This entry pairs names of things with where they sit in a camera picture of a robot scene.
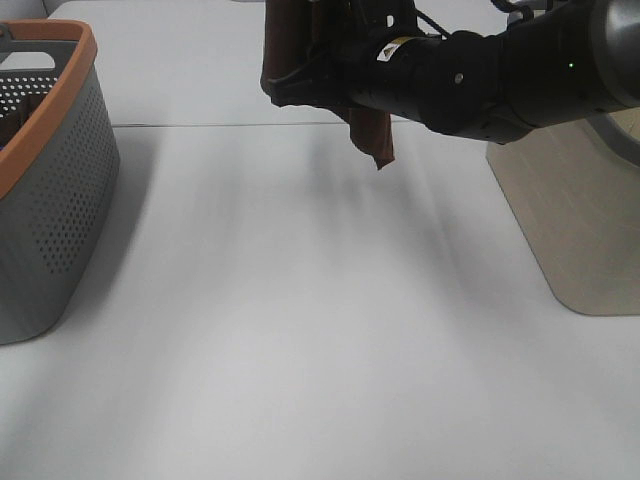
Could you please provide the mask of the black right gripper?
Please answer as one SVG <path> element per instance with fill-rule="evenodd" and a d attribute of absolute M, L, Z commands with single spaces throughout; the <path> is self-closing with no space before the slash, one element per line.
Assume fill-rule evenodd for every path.
<path fill-rule="evenodd" d="M 344 31 L 266 80 L 278 107 L 365 107 L 419 123 L 443 116 L 443 28 L 413 1 L 339 1 Z"/>

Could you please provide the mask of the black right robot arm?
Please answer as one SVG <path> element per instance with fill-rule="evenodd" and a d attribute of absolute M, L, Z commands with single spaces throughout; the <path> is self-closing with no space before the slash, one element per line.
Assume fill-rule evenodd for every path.
<path fill-rule="evenodd" d="M 496 35 L 419 27 L 411 1 L 347 1 L 337 33 L 269 81 L 278 106 L 368 107 L 449 136 L 506 144 L 639 103 L 635 1 L 502 1 Z"/>

